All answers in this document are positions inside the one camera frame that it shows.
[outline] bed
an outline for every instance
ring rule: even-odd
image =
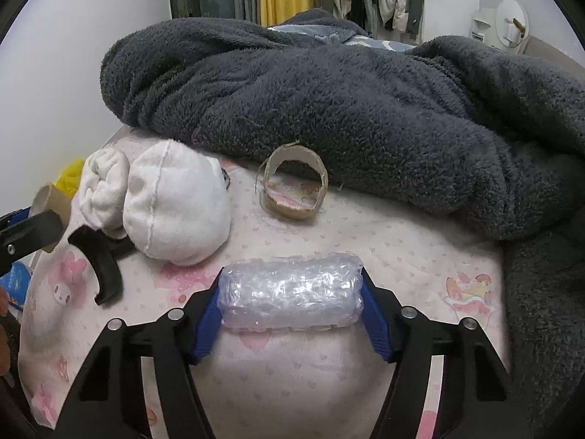
[[[158,142],[140,130],[113,142],[132,162]],[[19,370],[38,422],[55,426],[81,363],[104,325],[151,321],[210,286],[220,268],[238,260],[275,256],[360,256],[375,284],[431,319],[477,319],[507,364],[501,253],[448,219],[347,189],[330,187],[316,219],[292,222],[261,205],[257,165],[220,158],[231,179],[228,241],[193,267],[175,267],[135,253],[120,263],[124,295],[97,306],[95,274],[67,243],[83,223],[77,198],[67,232],[34,271],[22,319]],[[274,187],[291,202],[314,195],[313,182],[281,177]],[[192,370],[218,438],[368,437],[394,370],[369,344],[361,323],[328,331],[220,332],[212,354]],[[434,361],[418,439],[432,434],[441,385]],[[148,419],[154,438],[166,429],[154,368],[143,360]]]

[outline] bubble wrap roll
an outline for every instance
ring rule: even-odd
[[[218,307],[228,328],[251,331],[346,327],[363,310],[358,256],[253,259],[224,268]]]

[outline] fluffy blanket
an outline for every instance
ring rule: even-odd
[[[288,23],[361,34],[311,10]],[[166,21],[118,41],[101,88],[125,124],[264,161],[298,140],[331,183],[502,241],[513,379],[536,433],[585,370],[585,86],[468,38],[398,53],[246,21]]]

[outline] white cloth bundle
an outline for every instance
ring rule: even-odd
[[[166,140],[130,167],[124,228],[150,258],[197,264],[227,240],[231,219],[216,159]]]
[[[89,226],[104,231],[122,226],[129,170],[124,153],[112,147],[98,150],[87,158],[81,172],[78,200]]]

